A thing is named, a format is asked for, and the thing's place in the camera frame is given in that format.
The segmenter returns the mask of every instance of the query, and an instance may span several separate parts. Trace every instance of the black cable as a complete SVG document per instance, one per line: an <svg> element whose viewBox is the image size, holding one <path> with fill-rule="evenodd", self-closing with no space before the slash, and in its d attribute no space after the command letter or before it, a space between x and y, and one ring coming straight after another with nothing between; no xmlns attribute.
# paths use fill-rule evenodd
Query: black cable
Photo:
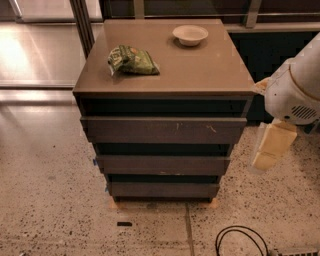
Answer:
<svg viewBox="0 0 320 256"><path fill-rule="evenodd" d="M261 256L264 256L264 255L263 255L263 252L262 252L262 250L261 250L261 248L260 248L260 246L259 246L258 243L252 238L252 236L248 235L246 232L244 232L244 231L242 231L242 230L240 230L240 229L230 229L230 230L226 231L226 232L221 236L221 239L220 239L220 241L219 241L218 247L216 248L217 256L220 256L220 246L221 246L221 242L222 242L223 237L224 237L226 234L230 233L230 232L240 232L240 233L244 234L245 236L247 236L247 237L248 237L252 242L254 242L254 244L258 247L258 249L259 249L259 251L260 251L260 253L261 253Z"/></svg>
<svg viewBox="0 0 320 256"><path fill-rule="evenodd" d="M256 246L259 248L259 250L260 250L260 252L261 252L261 254L262 254L262 256L263 256L263 253L262 253L262 250L261 250L260 246L257 245L256 241L255 241L250 235L248 235L248 234L245 233L244 231L241 231L241 230L238 230L238 229L232 229L232 228L242 228L242 229L249 230L249 231L251 231L252 233L256 234L256 235L261 239L261 241L263 242L263 245L264 245L264 247L265 247L265 249L266 249L266 255L267 255L267 256L269 255L268 246L267 246L265 240L262 238L262 236L261 236L258 232L254 231L254 230L251 229L251 228L245 227L245 226L234 225L234 226L226 227L226 228L222 229L222 230L218 233L218 235L217 235L217 237L216 237L216 241L215 241L215 248L216 248L217 256L220 255L219 249L220 249L220 246L221 246L221 242L222 242L223 237L225 236L225 234L227 234L227 233L229 233L229 232L232 232L233 230L236 231L236 232L240 232L240 233L242 233L242 234L245 234L247 237L249 237L249 238L256 244Z"/></svg>

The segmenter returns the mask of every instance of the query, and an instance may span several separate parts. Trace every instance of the gray drawer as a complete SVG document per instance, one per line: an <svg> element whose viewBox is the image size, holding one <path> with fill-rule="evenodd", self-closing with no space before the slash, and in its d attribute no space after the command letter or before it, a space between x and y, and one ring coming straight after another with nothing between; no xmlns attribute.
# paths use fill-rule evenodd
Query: gray drawer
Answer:
<svg viewBox="0 0 320 256"><path fill-rule="evenodd" d="M93 143L236 144L245 118L82 117Z"/></svg>
<svg viewBox="0 0 320 256"><path fill-rule="evenodd" d="M96 157L105 174L217 175L225 174L229 157L204 156L117 156Z"/></svg>

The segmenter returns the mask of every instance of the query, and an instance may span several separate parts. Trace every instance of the drawer front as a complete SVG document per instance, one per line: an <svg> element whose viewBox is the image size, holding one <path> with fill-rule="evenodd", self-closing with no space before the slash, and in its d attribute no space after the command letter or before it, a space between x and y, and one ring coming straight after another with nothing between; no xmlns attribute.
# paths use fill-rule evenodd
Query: drawer front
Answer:
<svg viewBox="0 0 320 256"><path fill-rule="evenodd" d="M97 156L105 174L217 175L225 174L229 157Z"/></svg>
<svg viewBox="0 0 320 256"><path fill-rule="evenodd" d="M245 118L83 117L90 142L235 144Z"/></svg>
<svg viewBox="0 0 320 256"><path fill-rule="evenodd" d="M108 189L115 197L212 198L217 195L219 185L112 182L108 183Z"/></svg>

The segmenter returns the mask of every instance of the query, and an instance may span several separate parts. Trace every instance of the drawer cabinet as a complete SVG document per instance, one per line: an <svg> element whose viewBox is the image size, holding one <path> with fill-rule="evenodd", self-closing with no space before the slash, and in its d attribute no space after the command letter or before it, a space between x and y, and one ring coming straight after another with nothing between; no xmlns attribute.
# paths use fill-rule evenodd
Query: drawer cabinet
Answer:
<svg viewBox="0 0 320 256"><path fill-rule="evenodd" d="M171 31L183 24L205 27L208 38L179 45ZM217 195L253 97L226 35L220 20L105 21L73 93L115 200ZM111 76L106 58L124 41L149 50L161 74Z"/></svg>

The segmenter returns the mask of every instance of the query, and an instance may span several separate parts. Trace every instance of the drawer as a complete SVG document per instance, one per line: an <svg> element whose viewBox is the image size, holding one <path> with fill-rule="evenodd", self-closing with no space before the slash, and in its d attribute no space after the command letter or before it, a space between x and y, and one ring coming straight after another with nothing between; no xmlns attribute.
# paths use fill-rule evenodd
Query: drawer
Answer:
<svg viewBox="0 0 320 256"><path fill-rule="evenodd" d="M229 157L206 156L119 156L96 157L105 174L152 174L152 175L217 175L225 174Z"/></svg>
<svg viewBox="0 0 320 256"><path fill-rule="evenodd" d="M114 197L213 198L219 185L111 182L108 189Z"/></svg>
<svg viewBox="0 0 320 256"><path fill-rule="evenodd" d="M241 117L251 96L205 97L187 99L111 99L97 96L77 97L83 116L189 116Z"/></svg>
<svg viewBox="0 0 320 256"><path fill-rule="evenodd" d="M245 118L82 117L90 142L236 144Z"/></svg>

